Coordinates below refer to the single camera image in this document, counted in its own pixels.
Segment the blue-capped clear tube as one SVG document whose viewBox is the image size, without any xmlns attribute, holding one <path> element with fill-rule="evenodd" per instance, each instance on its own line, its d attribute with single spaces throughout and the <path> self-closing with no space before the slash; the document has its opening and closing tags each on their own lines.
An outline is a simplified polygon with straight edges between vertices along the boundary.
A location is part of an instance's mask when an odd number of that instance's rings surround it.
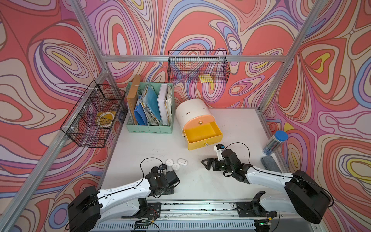
<svg viewBox="0 0 371 232">
<path fill-rule="evenodd" d="M 267 156 L 272 155 L 287 139 L 288 134 L 286 132 L 283 130 L 276 131 L 262 149 L 263 153 Z"/>
</svg>

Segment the yellow sticky note pad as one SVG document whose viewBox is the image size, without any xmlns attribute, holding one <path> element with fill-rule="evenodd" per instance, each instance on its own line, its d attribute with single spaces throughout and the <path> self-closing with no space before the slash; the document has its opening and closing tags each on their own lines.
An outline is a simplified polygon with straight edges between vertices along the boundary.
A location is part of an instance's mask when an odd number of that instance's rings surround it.
<svg viewBox="0 0 371 232">
<path fill-rule="evenodd" d="M 198 79 L 201 83 L 213 83 L 214 78 L 210 74 L 199 74 Z"/>
</svg>

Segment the teal folder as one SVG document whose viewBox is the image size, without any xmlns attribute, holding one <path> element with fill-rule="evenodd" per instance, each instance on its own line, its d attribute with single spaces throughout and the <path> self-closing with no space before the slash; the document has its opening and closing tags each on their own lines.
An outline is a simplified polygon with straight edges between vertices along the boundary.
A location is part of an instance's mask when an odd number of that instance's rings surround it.
<svg viewBox="0 0 371 232">
<path fill-rule="evenodd" d="M 157 102 L 157 94 L 155 93 L 151 85 L 147 85 L 143 91 L 143 104 L 145 106 L 145 112 L 148 114 L 148 120 L 151 125 L 159 125 L 160 123 L 160 112 Z"/>
</svg>

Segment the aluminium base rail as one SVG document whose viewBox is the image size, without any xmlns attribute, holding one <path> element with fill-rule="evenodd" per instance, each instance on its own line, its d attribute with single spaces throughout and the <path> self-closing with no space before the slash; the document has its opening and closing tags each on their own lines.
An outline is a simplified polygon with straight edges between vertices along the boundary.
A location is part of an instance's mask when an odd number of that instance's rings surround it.
<svg viewBox="0 0 371 232">
<path fill-rule="evenodd" d="M 292 213 L 277 212 L 275 218 L 239 217 L 234 200 L 161 200 L 158 219 L 114 218 L 97 224 L 92 232 L 324 232 L 323 224 L 312 224 Z"/>
</svg>

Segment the white three-drawer cabinet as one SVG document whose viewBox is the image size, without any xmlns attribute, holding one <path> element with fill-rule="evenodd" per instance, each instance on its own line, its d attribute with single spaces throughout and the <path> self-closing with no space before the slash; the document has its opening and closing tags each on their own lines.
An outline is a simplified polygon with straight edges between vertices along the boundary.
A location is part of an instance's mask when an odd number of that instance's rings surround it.
<svg viewBox="0 0 371 232">
<path fill-rule="evenodd" d="M 175 116 L 182 131 L 182 135 L 184 136 L 183 126 L 188 120 L 203 115 L 212 115 L 203 100 L 191 99 L 181 103 L 175 111 Z"/>
</svg>

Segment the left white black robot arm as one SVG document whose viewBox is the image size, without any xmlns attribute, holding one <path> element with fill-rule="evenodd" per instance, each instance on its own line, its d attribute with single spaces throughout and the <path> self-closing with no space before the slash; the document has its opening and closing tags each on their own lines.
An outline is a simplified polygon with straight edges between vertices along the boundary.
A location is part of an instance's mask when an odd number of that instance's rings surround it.
<svg viewBox="0 0 371 232">
<path fill-rule="evenodd" d="M 84 189 L 69 205 L 70 232 L 89 232 L 97 224 L 114 218 L 157 219 L 160 203 L 148 203 L 148 197 L 174 194 L 180 184 L 175 171 L 161 173 L 154 167 L 142 179 L 110 189 Z"/>
</svg>

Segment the yellow tape roll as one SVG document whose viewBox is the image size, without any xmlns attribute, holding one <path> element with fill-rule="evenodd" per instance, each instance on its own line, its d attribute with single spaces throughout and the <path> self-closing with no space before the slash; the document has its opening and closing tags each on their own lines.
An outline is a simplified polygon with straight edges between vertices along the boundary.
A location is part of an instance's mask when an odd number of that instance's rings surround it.
<svg viewBox="0 0 371 232">
<path fill-rule="evenodd" d="M 115 112 L 98 112 L 97 126 L 100 128 L 109 128 L 112 125 L 115 116 Z"/>
</svg>

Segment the brown folder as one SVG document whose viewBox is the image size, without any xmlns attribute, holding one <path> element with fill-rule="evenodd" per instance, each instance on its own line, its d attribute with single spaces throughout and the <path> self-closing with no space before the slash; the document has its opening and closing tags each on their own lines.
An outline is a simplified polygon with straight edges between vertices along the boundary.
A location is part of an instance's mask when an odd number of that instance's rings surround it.
<svg viewBox="0 0 371 232">
<path fill-rule="evenodd" d="M 139 89 L 140 82 L 141 82 L 141 76 L 135 75 L 135 77 L 133 78 L 131 82 L 130 89 L 127 95 L 128 108 L 130 110 L 134 125 L 137 125 L 137 120 L 135 118 L 134 110 L 135 110 L 135 106 L 138 100 L 138 89 Z"/>
</svg>

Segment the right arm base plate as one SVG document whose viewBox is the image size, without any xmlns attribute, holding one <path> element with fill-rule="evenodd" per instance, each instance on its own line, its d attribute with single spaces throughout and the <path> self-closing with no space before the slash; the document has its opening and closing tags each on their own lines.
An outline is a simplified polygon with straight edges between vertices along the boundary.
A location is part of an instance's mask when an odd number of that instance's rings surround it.
<svg viewBox="0 0 371 232">
<path fill-rule="evenodd" d="M 240 218 L 275 218 L 278 216 L 276 211 L 266 211 L 259 203 L 236 202 L 233 208 L 237 210 Z"/>
</svg>

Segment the yellow drawer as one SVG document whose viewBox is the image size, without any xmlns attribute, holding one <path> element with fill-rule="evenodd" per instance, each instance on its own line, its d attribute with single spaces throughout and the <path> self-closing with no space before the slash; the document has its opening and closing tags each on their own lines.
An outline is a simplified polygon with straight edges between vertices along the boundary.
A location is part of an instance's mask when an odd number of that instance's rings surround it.
<svg viewBox="0 0 371 232">
<path fill-rule="evenodd" d="M 223 133 L 215 122 L 183 130 L 188 150 L 203 148 L 221 142 Z"/>
</svg>

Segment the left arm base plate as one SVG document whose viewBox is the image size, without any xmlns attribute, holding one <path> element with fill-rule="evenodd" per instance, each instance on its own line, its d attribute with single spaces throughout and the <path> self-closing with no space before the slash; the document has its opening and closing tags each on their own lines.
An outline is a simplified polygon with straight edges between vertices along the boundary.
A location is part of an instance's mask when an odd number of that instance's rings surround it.
<svg viewBox="0 0 371 232">
<path fill-rule="evenodd" d="M 139 211 L 133 216 L 122 216 L 122 219 L 144 218 L 156 220 L 161 214 L 161 203 L 147 203 L 139 207 Z"/>
</svg>

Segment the green file organizer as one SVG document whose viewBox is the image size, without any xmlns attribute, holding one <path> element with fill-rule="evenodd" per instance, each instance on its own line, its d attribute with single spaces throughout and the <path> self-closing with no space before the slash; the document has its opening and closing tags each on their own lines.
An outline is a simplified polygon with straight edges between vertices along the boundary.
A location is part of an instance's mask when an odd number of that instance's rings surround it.
<svg viewBox="0 0 371 232">
<path fill-rule="evenodd" d="M 174 88 L 170 83 L 131 82 L 127 86 L 132 133 L 172 134 L 174 127 Z"/>
</svg>

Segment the white oblong earphone case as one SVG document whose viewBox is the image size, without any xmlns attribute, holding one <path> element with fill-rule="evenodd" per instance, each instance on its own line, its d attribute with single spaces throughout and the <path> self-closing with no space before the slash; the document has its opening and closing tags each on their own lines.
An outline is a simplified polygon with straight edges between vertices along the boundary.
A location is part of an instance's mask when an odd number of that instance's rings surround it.
<svg viewBox="0 0 371 232">
<path fill-rule="evenodd" d="M 181 166 L 188 166 L 188 161 L 182 158 L 179 158 L 177 163 Z"/>
</svg>

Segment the white binder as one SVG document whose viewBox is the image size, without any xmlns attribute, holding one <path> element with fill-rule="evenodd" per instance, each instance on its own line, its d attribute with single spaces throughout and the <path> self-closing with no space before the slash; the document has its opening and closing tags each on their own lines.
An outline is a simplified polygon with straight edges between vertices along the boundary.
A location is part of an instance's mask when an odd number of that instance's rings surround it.
<svg viewBox="0 0 371 232">
<path fill-rule="evenodd" d="M 163 83 L 160 86 L 159 94 L 157 98 L 159 112 L 160 112 L 160 118 L 163 126 L 169 125 L 169 119 L 166 109 L 166 99 L 167 99 L 167 89 L 168 85 Z"/>
</svg>

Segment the white round earphone case upper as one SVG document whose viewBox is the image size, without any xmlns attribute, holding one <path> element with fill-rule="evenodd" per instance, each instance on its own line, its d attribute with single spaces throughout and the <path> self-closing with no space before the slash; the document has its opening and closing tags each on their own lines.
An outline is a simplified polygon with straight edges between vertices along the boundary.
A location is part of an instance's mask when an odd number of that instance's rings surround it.
<svg viewBox="0 0 371 232">
<path fill-rule="evenodd" d="M 173 161 L 172 159 L 167 159 L 167 160 L 165 161 L 165 164 L 166 164 L 168 167 L 172 167 L 173 164 L 174 164 L 174 161 Z"/>
</svg>

